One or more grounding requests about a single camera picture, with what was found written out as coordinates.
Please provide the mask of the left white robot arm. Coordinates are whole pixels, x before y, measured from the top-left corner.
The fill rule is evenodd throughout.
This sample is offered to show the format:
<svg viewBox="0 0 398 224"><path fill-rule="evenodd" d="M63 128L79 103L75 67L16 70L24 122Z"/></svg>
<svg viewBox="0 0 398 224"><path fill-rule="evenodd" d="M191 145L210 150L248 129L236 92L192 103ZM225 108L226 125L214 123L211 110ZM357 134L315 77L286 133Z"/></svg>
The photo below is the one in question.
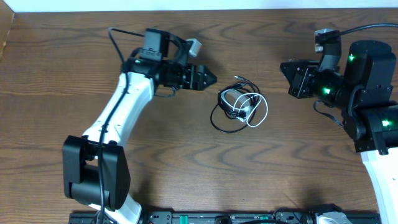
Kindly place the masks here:
<svg viewBox="0 0 398 224"><path fill-rule="evenodd" d="M62 146L66 197L95 208L91 223L138 223L142 207L129 194L131 176L124 147L142 110L160 85L201 91L217 77L189 63L202 44L164 30L146 29L144 45L121 58L118 85L97 120Z"/></svg>

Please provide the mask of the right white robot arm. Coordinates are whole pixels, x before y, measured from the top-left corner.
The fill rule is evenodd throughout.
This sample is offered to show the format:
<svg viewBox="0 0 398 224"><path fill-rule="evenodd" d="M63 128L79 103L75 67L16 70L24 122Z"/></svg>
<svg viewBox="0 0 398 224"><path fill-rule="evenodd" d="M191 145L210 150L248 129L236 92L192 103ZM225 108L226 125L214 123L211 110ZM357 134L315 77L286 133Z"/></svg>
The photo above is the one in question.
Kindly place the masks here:
<svg viewBox="0 0 398 224"><path fill-rule="evenodd" d="M288 93L341 110L338 123L353 140L369 174L382 223L397 223L397 102L391 100L396 55L390 45L358 40L349 48L345 72L338 72L339 38L320 44L320 60L280 65Z"/></svg>

